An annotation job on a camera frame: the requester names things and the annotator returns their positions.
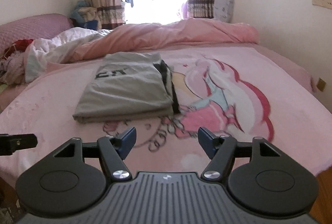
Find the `grey jacket with black lining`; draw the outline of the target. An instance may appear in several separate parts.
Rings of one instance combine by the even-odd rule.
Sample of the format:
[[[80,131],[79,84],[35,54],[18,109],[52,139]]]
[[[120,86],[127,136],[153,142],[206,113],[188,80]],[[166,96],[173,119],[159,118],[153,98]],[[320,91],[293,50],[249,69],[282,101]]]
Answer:
[[[106,55],[73,114],[80,123],[130,121],[178,114],[172,69],[159,53]]]

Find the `pile of clothes in corner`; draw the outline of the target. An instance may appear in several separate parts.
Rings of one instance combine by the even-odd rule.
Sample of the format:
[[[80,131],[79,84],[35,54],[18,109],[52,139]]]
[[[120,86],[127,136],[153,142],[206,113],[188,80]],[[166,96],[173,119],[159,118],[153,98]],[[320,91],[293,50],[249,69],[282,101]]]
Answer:
[[[91,30],[102,29],[97,9],[86,1],[77,1],[69,17],[75,26]]]

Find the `pink cartoon bed sheet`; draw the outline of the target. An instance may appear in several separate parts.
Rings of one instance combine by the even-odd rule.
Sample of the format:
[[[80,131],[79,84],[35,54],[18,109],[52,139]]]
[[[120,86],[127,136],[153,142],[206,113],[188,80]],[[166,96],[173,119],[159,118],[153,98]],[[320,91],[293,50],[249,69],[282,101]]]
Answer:
[[[201,172],[208,157],[198,144],[205,127],[249,142],[269,140],[314,175],[331,166],[331,113],[273,61],[246,47],[162,51],[173,67],[179,115],[81,124],[73,119],[100,60],[66,65],[29,84],[1,113],[1,132],[33,133],[36,148],[1,157],[1,177],[18,176],[72,137],[84,142],[137,130],[126,166],[137,171]]]

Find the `lilac fluffy garment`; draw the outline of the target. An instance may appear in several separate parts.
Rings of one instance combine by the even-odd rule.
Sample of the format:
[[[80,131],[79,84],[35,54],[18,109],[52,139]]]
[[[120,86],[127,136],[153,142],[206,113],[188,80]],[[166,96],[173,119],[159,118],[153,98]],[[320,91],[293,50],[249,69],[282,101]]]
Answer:
[[[24,54],[15,53],[1,60],[1,83],[7,85],[25,83]]]

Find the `dark red garment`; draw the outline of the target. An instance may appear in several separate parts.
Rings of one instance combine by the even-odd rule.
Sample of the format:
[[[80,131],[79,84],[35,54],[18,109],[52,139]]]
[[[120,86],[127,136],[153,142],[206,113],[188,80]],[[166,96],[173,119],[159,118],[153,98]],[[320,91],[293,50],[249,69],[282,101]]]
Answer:
[[[24,52],[33,41],[33,39],[20,39],[15,41],[9,48],[5,49],[3,57],[8,58],[16,51]]]

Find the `white pastel patterned quilt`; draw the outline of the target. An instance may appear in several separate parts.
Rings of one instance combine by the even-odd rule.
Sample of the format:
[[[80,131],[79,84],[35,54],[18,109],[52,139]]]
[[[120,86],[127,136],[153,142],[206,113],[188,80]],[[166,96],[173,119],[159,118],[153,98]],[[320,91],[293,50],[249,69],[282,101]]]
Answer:
[[[75,27],[52,39],[39,38],[25,52],[25,81],[30,83],[46,72],[49,63],[62,64],[79,46],[103,38],[111,30],[91,30]]]

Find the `pink duvet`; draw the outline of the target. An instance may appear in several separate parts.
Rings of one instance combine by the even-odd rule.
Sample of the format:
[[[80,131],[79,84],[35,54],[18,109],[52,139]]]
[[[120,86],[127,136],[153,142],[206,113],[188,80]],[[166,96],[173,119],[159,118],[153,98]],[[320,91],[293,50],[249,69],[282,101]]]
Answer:
[[[188,18],[167,25],[122,25],[100,39],[79,45],[66,54],[62,63],[98,59],[116,52],[219,43],[258,44],[258,30],[248,24],[229,24],[210,18]]]

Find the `pink quilted headboard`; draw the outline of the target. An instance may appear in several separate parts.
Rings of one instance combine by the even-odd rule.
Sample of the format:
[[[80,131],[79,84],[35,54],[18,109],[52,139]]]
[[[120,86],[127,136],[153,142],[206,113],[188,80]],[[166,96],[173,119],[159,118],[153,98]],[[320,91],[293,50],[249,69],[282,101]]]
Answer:
[[[51,39],[73,27],[71,20],[62,14],[43,14],[2,24],[1,53],[21,39]]]

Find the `white patterned ironing board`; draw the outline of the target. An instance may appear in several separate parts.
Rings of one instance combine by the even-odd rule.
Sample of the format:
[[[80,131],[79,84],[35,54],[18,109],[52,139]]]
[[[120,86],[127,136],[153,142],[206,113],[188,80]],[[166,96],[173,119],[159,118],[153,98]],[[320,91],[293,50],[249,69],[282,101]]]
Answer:
[[[233,16],[234,0],[214,0],[213,17],[221,22],[230,23]]]

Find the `brass wall socket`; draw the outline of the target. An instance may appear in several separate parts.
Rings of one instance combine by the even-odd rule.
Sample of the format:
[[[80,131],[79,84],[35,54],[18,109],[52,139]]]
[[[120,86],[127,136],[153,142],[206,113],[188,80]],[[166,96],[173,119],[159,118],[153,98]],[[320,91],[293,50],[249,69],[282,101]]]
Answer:
[[[320,92],[324,92],[326,87],[326,82],[322,78],[319,78],[316,87]]]

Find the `beige wall socket strip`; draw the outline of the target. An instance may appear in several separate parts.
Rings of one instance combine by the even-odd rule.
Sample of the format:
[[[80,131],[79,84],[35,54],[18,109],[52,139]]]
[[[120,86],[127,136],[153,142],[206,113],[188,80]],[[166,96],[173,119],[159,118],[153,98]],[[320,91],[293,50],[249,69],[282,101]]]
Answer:
[[[332,9],[332,0],[312,0],[312,5]]]

